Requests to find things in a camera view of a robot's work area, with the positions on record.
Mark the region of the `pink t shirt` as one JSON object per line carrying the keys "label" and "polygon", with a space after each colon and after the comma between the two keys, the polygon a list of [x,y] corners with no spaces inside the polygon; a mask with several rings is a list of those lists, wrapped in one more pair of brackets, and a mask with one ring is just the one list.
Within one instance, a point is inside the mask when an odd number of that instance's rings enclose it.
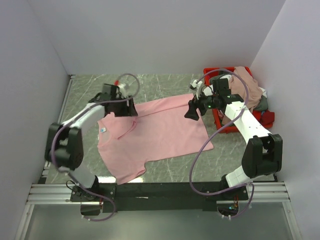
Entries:
{"label": "pink t shirt", "polygon": [[184,115],[191,93],[137,104],[137,116],[99,120],[98,152],[122,185],[146,172],[147,162],[197,153],[209,138],[202,119]]}

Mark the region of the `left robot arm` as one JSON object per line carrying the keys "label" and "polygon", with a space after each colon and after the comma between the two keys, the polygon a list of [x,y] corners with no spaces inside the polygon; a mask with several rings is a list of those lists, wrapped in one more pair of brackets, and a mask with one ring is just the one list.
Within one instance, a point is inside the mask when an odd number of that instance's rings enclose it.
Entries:
{"label": "left robot arm", "polygon": [[100,195],[97,177],[82,166],[84,158],[83,135],[108,114],[115,117],[136,117],[134,100],[129,85],[105,83],[102,91],[88,101],[74,117],[50,125],[44,158],[60,173],[69,175],[76,185],[83,186],[82,195],[88,201]]}

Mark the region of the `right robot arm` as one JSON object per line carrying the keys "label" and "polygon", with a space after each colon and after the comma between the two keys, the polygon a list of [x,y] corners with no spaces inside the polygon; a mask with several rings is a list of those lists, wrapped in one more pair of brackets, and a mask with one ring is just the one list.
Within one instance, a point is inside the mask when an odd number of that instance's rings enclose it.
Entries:
{"label": "right robot arm", "polygon": [[277,173],[282,168],[283,139],[267,130],[247,108],[247,101],[239,94],[232,94],[227,78],[216,79],[205,86],[201,79],[190,83],[195,95],[188,102],[185,118],[199,120],[207,110],[219,109],[235,125],[246,143],[240,167],[226,174],[220,181],[219,191],[205,192],[204,196],[221,195],[230,200],[237,189],[253,180]]}

